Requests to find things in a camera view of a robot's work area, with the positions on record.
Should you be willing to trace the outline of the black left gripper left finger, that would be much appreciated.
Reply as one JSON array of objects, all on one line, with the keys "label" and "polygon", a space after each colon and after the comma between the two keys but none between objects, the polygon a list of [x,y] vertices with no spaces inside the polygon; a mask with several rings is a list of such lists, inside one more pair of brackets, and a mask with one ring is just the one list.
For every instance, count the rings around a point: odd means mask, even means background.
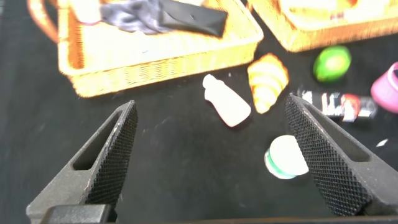
[{"label": "black left gripper left finger", "polygon": [[116,108],[26,208],[31,223],[111,223],[137,128],[134,101]]}]

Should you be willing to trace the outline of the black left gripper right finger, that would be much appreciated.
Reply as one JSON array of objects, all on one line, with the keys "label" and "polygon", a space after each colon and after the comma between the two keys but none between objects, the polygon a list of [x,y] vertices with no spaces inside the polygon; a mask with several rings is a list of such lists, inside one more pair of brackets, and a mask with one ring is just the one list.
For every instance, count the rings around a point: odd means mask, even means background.
[{"label": "black left gripper right finger", "polygon": [[290,94],[285,114],[333,214],[397,215],[395,169],[302,98]]}]

